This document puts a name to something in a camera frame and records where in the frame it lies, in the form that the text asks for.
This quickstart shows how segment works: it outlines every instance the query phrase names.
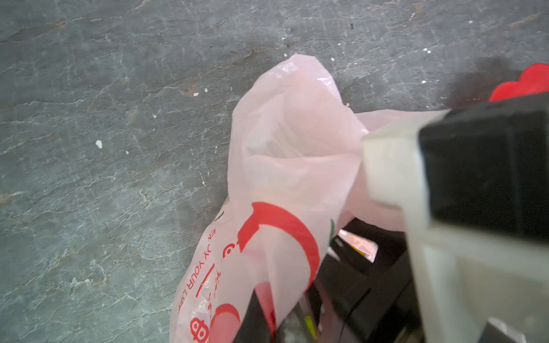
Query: stone floor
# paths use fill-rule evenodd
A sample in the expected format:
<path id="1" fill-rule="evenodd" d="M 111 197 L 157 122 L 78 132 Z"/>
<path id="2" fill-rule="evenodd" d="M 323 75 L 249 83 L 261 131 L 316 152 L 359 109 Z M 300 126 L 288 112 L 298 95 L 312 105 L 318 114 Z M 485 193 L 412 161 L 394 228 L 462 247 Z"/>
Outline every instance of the stone floor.
<path id="1" fill-rule="evenodd" d="M 167 341 L 227 194 L 231 111 L 286 55 L 317 56 L 355 112 L 485 100 L 549 63 L 546 0 L 0 9 L 1 342 Z"/>

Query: black plastic object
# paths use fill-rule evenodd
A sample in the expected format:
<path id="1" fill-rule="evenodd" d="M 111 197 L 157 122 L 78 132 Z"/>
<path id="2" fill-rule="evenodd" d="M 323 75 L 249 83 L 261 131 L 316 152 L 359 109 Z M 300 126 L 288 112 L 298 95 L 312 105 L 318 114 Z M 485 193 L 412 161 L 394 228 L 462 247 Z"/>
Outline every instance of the black plastic object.
<path id="1" fill-rule="evenodd" d="M 271 343 L 272 341 L 271 331 L 254 291 L 248 303 L 246 315 L 242 320 L 237 335 L 233 339 L 233 343 Z"/>
<path id="2" fill-rule="evenodd" d="M 549 240 L 549 93 L 449 112 L 419 144 L 436 219 Z"/>
<path id="3" fill-rule="evenodd" d="M 324 300 L 331 302 L 342 325 L 333 325 L 341 330 L 339 337 L 327 332 L 322 335 L 338 337 L 330 342 L 393 342 L 404 327 L 421 327 L 404 235 L 358 219 L 345 230 L 375 241 L 378 252 L 370 263 L 344 241 L 335 244 L 334 238 L 331 247 L 341 262 L 326 256 L 315 283 L 324 290 Z"/>

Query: plastic bag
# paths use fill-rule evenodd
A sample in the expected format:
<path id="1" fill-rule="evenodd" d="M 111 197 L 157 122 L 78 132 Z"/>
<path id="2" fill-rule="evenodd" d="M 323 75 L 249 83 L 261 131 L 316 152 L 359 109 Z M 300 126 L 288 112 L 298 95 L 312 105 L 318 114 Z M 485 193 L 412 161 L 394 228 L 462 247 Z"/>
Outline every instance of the plastic bag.
<path id="1" fill-rule="evenodd" d="M 355 115 L 314 57 L 294 55 L 263 74 L 234 109 L 228 199 L 177 288 L 170 343 L 231 342 L 254 290 L 274 332 L 339 228 L 358 217 L 403 230 L 400 211 L 367 195 L 360 141 L 417 114 Z"/>

